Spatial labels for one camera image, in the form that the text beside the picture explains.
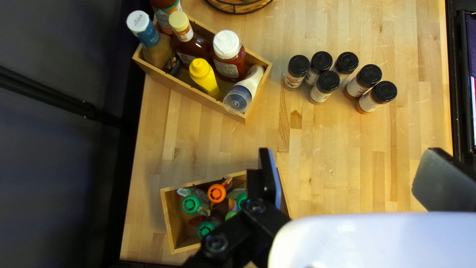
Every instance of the red sauce bottle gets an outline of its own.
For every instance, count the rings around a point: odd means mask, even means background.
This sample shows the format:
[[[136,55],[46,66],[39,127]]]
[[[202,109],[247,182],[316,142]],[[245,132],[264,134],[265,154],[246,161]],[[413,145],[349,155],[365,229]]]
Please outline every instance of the red sauce bottle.
[[[219,31],[213,38],[212,58],[217,76],[228,82],[238,82],[245,76],[245,48],[236,33]]]

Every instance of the dark gray wall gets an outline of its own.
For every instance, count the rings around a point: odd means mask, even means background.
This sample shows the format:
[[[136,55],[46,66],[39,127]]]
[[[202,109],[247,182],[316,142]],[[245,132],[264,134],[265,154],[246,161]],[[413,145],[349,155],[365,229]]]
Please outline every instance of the dark gray wall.
[[[121,116],[124,92],[108,89],[120,4],[0,1],[0,65]],[[118,135],[0,88],[3,266],[98,265]]]
[[[115,0],[0,1],[0,64],[101,108],[119,9]]]

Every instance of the wooden crate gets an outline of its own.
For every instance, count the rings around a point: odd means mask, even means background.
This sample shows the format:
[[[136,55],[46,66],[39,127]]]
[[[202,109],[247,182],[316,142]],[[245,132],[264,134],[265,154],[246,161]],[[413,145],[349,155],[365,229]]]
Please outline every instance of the wooden crate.
[[[244,188],[246,183],[246,171],[229,174],[224,178],[230,177],[233,177],[233,188]],[[197,236],[197,228],[188,224],[188,220],[193,216],[182,212],[180,204],[183,197],[177,194],[177,189],[187,187],[208,189],[213,184],[221,184],[223,180],[224,179],[216,180],[215,178],[205,179],[160,190],[167,236],[169,238],[169,248],[172,254],[200,247],[200,238]],[[228,209],[228,204],[225,202],[219,203],[218,205],[224,205],[222,209]]]
[[[188,17],[190,20],[190,25],[192,26],[192,29],[207,39],[210,44],[212,44],[213,37],[217,33],[215,30],[212,30],[208,28],[207,26],[203,25],[196,19],[192,17]],[[139,45],[139,47],[136,49],[134,55],[132,56],[132,59],[137,62],[137,64],[157,83],[162,84],[172,90],[177,91],[178,93],[194,100],[202,105],[205,105],[219,113],[222,113],[230,118],[235,119],[236,121],[246,124],[247,118],[253,114],[253,111],[255,110],[256,107],[258,107],[258,99],[259,96],[261,95],[263,88],[265,87],[269,76],[271,74],[271,66],[273,65],[271,62],[268,62],[267,60],[263,59],[262,57],[256,55],[255,53],[251,52],[250,50],[246,49],[246,56],[245,56],[245,61],[247,64],[247,68],[251,67],[253,64],[259,64],[263,66],[265,69],[265,73],[263,75],[263,78],[261,79],[261,82],[258,85],[258,89],[256,90],[255,97],[251,101],[248,109],[246,112],[242,114],[231,114],[227,112],[225,109],[225,106],[221,100],[223,100],[223,97],[231,90],[233,84],[228,83],[225,81],[221,81],[217,77],[217,83],[220,88],[222,98],[217,101],[214,98],[206,95],[202,91],[200,91],[198,88],[200,88],[193,80],[190,78],[188,71],[184,70],[181,68],[179,74],[177,77],[173,77],[169,74],[166,74],[164,71],[160,70],[159,68],[152,66],[151,64],[147,63],[144,60],[144,57],[142,56],[142,44]]]

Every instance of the mayonnaise bottle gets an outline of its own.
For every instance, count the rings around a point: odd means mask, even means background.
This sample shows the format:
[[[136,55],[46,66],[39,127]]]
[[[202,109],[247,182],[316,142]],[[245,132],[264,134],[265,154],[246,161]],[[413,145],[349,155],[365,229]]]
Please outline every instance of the mayonnaise bottle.
[[[253,65],[244,80],[236,83],[223,99],[225,109],[232,114],[244,113],[251,100],[255,97],[256,89],[264,75],[264,68]]]

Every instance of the hot sauce bottle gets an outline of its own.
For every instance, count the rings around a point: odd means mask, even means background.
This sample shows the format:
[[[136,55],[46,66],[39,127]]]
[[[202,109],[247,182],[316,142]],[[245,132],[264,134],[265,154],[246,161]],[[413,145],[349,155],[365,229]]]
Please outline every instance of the hot sauce bottle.
[[[221,80],[238,82],[245,75],[245,48],[236,33],[222,30],[213,38],[212,58]]]
[[[168,35],[173,35],[172,27],[169,24],[169,16],[175,11],[182,11],[180,0],[149,0],[160,30]]]
[[[183,66],[188,66],[195,58],[202,58],[210,62],[210,43],[194,33],[187,15],[183,11],[176,11],[169,17],[169,23],[177,38],[172,38],[170,46],[177,53]]]

